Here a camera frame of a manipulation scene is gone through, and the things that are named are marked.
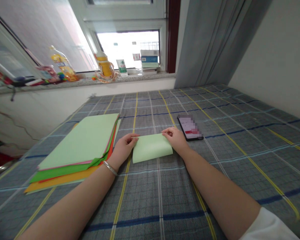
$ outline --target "hand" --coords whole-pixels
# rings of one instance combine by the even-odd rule
[[[179,129],[170,127],[162,131],[162,135],[165,136],[170,142],[173,149],[180,155],[184,150],[190,149],[183,132]]]
[[[111,157],[107,161],[116,172],[118,172],[119,167],[128,158],[139,136],[139,134],[129,133],[118,140]]]

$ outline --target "white wall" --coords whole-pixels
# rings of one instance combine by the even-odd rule
[[[17,93],[14,102],[11,94],[0,95],[0,111],[10,115],[17,125],[25,127],[35,139],[48,135],[55,127],[76,111],[88,97],[172,89],[175,78],[137,82],[113,83],[97,86],[63,88],[46,91]],[[11,119],[0,114],[0,140],[14,143],[19,148],[31,148],[33,141],[24,129],[13,125]],[[14,146],[0,147],[0,152],[19,156],[26,150]]]
[[[300,0],[273,0],[229,86],[300,118]]]
[[[181,0],[180,16],[179,16],[179,30],[178,30],[178,44],[177,44],[177,57],[176,57],[176,72],[178,72],[181,48],[183,43],[184,29],[186,27],[188,8],[190,0]]]

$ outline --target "curtain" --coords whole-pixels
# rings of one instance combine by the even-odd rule
[[[228,84],[271,0],[190,0],[175,88]]]

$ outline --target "smartphone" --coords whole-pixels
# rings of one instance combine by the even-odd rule
[[[204,138],[192,115],[178,115],[177,118],[187,141],[202,140]]]

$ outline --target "white sleeve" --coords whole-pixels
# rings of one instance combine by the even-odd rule
[[[272,212],[264,207],[245,234],[239,240],[299,240],[299,238]]]

